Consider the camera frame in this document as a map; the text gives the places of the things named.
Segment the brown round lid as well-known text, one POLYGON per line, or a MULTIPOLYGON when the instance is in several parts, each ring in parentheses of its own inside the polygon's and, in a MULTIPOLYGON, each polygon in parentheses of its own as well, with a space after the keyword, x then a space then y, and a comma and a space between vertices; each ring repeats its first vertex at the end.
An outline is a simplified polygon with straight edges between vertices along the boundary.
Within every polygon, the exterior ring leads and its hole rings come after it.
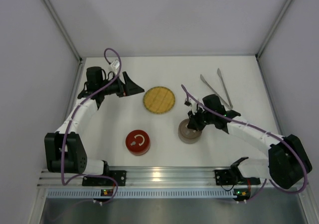
POLYGON ((188 126, 189 119, 184 119, 178 126, 178 136, 184 136, 187 138, 201 137, 202 132, 194 129, 189 129, 188 126))

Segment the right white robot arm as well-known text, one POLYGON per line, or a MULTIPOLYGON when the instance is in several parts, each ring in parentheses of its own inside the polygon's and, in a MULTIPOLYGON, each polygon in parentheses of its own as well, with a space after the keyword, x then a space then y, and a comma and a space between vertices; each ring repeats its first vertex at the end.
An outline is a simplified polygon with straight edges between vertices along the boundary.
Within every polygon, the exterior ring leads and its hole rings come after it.
POLYGON ((213 125, 266 156, 264 159, 242 157, 232 163, 227 172, 233 184, 247 179, 268 179, 287 190, 312 171, 312 164, 297 136, 273 134, 250 124, 240 113, 226 110, 217 95, 205 96, 202 105, 189 97, 184 103, 191 108, 187 114, 189 129, 201 132, 213 125))

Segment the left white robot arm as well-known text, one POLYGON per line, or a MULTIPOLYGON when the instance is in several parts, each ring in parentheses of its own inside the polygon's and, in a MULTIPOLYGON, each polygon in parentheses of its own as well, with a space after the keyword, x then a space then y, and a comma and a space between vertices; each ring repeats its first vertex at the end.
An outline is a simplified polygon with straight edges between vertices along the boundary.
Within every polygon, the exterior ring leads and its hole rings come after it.
POLYGON ((110 174, 106 161, 88 158, 81 135, 92 116, 99 110, 105 96, 115 94, 122 98, 144 92, 126 72, 123 72, 122 80, 114 72, 111 75, 112 78, 101 67, 87 69, 87 81, 70 115, 56 132, 48 133, 44 138, 49 172, 87 174, 93 178, 110 174))

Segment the metal tongs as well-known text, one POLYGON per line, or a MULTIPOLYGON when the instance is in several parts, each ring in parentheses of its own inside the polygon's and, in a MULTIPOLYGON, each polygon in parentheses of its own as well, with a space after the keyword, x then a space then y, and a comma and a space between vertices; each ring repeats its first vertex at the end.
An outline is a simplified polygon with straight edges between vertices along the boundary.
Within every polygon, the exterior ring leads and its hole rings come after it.
POLYGON ((223 74, 220 68, 217 69, 216 71, 216 76, 218 77, 217 79, 219 80, 220 86, 218 89, 216 89, 215 86, 212 86, 206 78, 200 74, 200 80, 215 94, 220 98, 220 101, 229 109, 233 109, 233 103, 230 99, 230 95, 228 93, 228 90, 226 88, 225 81, 223 79, 223 74))

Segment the red round lid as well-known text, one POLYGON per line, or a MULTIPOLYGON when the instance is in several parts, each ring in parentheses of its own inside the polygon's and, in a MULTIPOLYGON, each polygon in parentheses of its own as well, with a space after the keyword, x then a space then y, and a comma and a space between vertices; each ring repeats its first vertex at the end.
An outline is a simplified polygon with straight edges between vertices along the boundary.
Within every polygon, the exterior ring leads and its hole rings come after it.
POLYGON ((128 151, 135 156, 146 154, 151 146, 149 135, 139 129, 133 130, 127 135, 125 144, 128 151))

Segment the beige-banded metal tin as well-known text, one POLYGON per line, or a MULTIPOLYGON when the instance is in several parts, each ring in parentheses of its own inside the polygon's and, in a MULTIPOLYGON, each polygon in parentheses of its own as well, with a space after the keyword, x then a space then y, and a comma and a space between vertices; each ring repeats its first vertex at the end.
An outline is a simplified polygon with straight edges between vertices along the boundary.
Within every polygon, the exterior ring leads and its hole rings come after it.
POLYGON ((180 136, 179 139, 186 144, 195 144, 200 140, 200 136, 199 137, 195 137, 195 138, 187 138, 184 136, 180 136))

